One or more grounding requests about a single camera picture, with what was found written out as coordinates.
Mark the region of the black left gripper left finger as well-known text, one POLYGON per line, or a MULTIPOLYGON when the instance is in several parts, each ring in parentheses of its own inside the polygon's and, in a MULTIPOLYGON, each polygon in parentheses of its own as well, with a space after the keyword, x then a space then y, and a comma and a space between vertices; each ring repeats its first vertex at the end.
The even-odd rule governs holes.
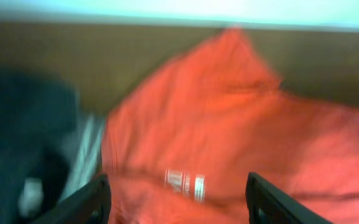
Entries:
POLYGON ((109 179, 102 174, 32 224, 107 224, 110 211, 109 179))

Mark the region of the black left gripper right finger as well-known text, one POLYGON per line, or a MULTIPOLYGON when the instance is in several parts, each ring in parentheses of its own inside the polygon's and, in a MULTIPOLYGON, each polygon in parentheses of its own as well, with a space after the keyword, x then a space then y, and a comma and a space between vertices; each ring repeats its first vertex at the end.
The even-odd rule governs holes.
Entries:
POLYGON ((255 172, 248 174, 245 196, 252 224, 329 223, 255 172))

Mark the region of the orange red t-shirt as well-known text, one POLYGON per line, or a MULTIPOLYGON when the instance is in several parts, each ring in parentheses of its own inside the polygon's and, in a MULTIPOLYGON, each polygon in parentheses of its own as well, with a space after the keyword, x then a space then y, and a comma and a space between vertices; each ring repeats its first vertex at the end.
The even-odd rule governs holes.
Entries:
POLYGON ((163 65, 107 119, 110 223, 246 223, 252 171, 359 223, 359 110, 279 84, 238 29, 163 65))

